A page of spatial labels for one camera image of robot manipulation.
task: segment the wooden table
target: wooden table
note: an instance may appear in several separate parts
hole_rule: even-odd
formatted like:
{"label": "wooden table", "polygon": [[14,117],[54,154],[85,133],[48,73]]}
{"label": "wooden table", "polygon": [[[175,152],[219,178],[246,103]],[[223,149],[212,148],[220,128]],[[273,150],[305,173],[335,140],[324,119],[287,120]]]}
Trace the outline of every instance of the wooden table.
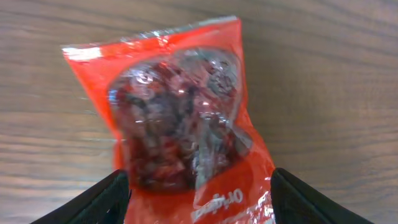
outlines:
{"label": "wooden table", "polygon": [[243,20],[249,112],[276,165],[397,223],[397,11],[397,0],[1,0],[0,223],[29,223],[112,170],[112,136],[60,44],[227,14]]}

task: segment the wooden surface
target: wooden surface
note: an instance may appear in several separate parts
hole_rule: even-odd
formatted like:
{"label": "wooden surface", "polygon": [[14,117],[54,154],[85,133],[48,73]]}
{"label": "wooden surface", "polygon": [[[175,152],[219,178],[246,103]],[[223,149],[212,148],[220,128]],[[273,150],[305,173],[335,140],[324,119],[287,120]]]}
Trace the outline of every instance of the wooden surface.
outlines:
{"label": "wooden surface", "polygon": [[397,0],[1,0],[0,223],[29,223],[111,172],[112,137],[60,44],[226,14],[243,19],[249,112],[276,165],[397,223],[397,11]]}

